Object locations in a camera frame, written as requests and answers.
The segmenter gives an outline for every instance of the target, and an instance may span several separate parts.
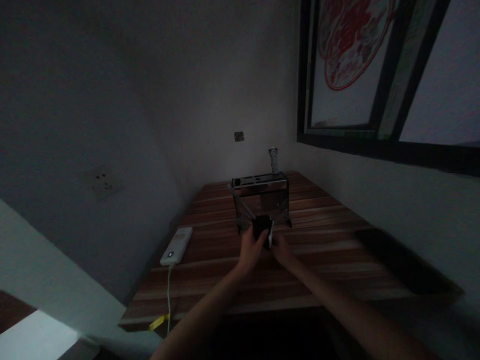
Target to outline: wall socket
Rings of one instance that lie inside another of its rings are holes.
[[[97,166],[90,171],[84,171],[79,174],[79,177],[90,189],[97,201],[123,189],[121,181],[114,175],[112,169],[106,165]]]

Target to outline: yellow tag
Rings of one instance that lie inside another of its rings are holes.
[[[162,315],[162,316],[160,316],[157,320],[155,320],[154,322],[152,322],[152,323],[148,326],[148,331],[149,331],[149,332],[152,332],[153,330],[155,330],[156,328],[158,328],[160,325],[162,325],[165,320],[168,320],[169,318],[170,318],[170,314],[169,314],[169,313],[168,313],[167,315]]]

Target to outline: window frame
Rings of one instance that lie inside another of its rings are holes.
[[[433,7],[426,32],[419,48],[418,56],[407,83],[405,95],[401,101],[393,132],[390,139],[387,140],[339,137],[306,132],[306,122],[308,124],[311,121],[312,116],[313,91],[310,91],[310,89],[313,88],[311,85],[314,83],[315,78],[316,59],[315,45],[315,48],[310,54],[311,66],[310,69],[308,69],[311,19],[313,19],[314,25],[318,23],[315,21],[315,18],[318,18],[318,16],[312,17],[311,14],[312,1],[316,2],[317,0],[301,0],[300,3],[296,141],[317,148],[329,149],[347,154],[438,169],[448,173],[480,177],[480,148],[399,141],[402,129],[407,120],[410,106],[414,100],[416,90],[420,84],[422,74],[427,65],[429,55],[442,25],[443,18],[447,12],[450,0],[437,0]],[[402,3],[405,6],[405,16],[411,17],[415,1],[401,0],[399,6],[401,6]],[[404,39],[407,29],[408,26],[405,26],[405,21],[396,21],[392,28],[392,35],[396,36],[395,39],[397,39],[397,37],[398,39],[402,39],[402,37]],[[400,54],[401,51],[399,50],[398,43],[389,42],[385,59],[389,60],[391,65],[382,67],[379,85],[375,94],[369,119],[369,125],[376,125],[376,131],[378,131],[379,119],[381,119],[381,115],[383,115],[387,103],[388,96],[385,96],[385,94],[390,92]]]

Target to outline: charging cable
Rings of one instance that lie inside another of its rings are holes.
[[[174,265],[175,264],[170,264],[168,266],[168,280],[166,284],[166,298],[168,299],[168,327],[166,328],[167,336],[170,333],[170,319],[172,318],[172,310],[170,308],[170,273],[172,272]]]

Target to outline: white power bank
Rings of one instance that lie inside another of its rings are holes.
[[[193,232],[194,229],[192,227],[179,228],[166,247],[160,259],[160,265],[168,266],[181,262]]]

